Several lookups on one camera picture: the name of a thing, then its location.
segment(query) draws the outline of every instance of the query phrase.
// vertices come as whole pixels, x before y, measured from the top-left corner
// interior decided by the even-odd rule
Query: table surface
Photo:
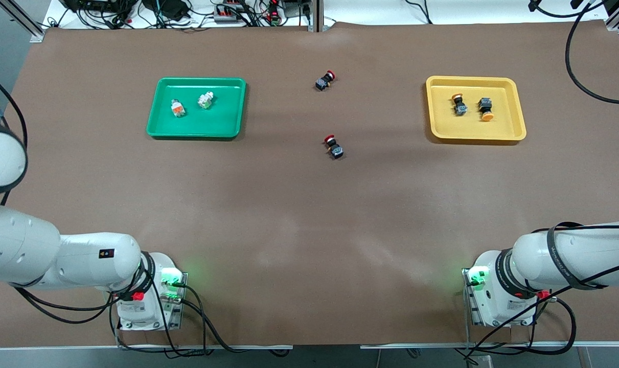
[[[128,233],[168,254],[230,344],[461,342],[461,269],[480,253],[559,221],[619,220],[619,106],[569,80],[569,26],[52,29],[13,91],[30,167],[8,205],[63,234]],[[617,34],[601,21],[581,24],[571,58],[591,90],[619,98]],[[316,91],[328,69],[337,80]],[[431,75],[513,79],[526,139],[431,137]],[[244,78],[239,136],[149,137],[153,91],[166,76]],[[344,159],[326,154],[331,133]],[[0,290],[0,347],[113,344],[105,318],[60,324]],[[103,302],[92,288],[38,296]],[[578,340],[619,341],[619,287],[564,299]],[[199,344],[198,331],[187,319],[174,339]],[[567,337],[562,314],[539,324],[538,340]]]
[[[254,4],[254,0],[246,0],[248,4]],[[187,0],[192,5],[192,9],[197,13],[208,14],[213,12],[214,5],[211,0]],[[423,0],[416,0],[415,3],[422,5]],[[407,25],[427,23],[421,9],[406,3],[404,0],[327,0],[324,2],[324,16],[326,25],[332,25],[334,21],[345,21],[352,24],[362,24],[367,26],[379,25]],[[527,5],[529,0],[428,0],[428,10],[430,18],[434,24],[476,24],[476,23],[525,23],[525,22],[550,22],[550,21],[571,21],[574,18],[552,18],[541,14],[538,11],[530,12]],[[541,8],[554,14],[571,14],[575,10],[571,9],[568,0],[550,0],[541,4]],[[52,17],[59,20],[64,13],[65,7],[59,0],[51,0],[48,12],[43,20],[48,24],[48,18]],[[103,24],[93,21],[89,16],[82,14],[82,17],[93,26],[107,28]],[[203,19],[202,15],[190,13],[190,18],[194,24],[187,26],[198,26]],[[604,7],[589,12],[583,16],[583,20],[607,19],[608,15]],[[131,26],[134,28],[146,28],[149,24],[155,23],[155,16],[152,11],[145,9],[141,2],[134,7],[131,15]],[[307,20],[303,16],[289,18],[286,26],[297,26],[298,23],[306,26]],[[206,19],[202,23],[205,27],[241,27],[243,22],[237,24],[214,23],[211,19]],[[87,29],[78,16],[68,12],[62,18],[60,25],[67,29]]]

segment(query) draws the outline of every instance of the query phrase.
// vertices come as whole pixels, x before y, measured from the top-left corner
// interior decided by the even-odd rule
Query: gray floor
[[[41,20],[50,0],[22,0],[21,6],[34,18]],[[13,23],[10,17],[0,9],[0,82],[12,90],[19,75],[25,57],[29,50],[29,36],[20,26]],[[6,105],[5,98],[0,100]],[[244,354],[228,354],[216,352],[206,358],[183,358],[168,360],[164,356],[123,352],[118,349],[26,349],[0,350],[0,368],[23,367],[29,362],[33,368],[68,368],[84,366],[100,368],[106,366],[157,366],[191,367],[206,366],[219,368],[225,366],[266,366],[267,368],[282,368],[294,366],[298,368],[316,366],[356,366],[374,368],[377,363],[377,350],[361,350],[356,346],[319,346],[296,347],[286,358],[275,358],[268,352],[249,352]],[[619,348],[593,348],[583,350],[583,356],[588,355],[593,368],[619,367]],[[578,350],[573,349],[563,356],[535,356],[524,354],[519,357],[494,356],[496,367],[528,368],[581,368]],[[380,367],[459,367],[466,366],[461,356],[452,349],[425,349],[418,359],[411,359],[405,350],[382,350]]]

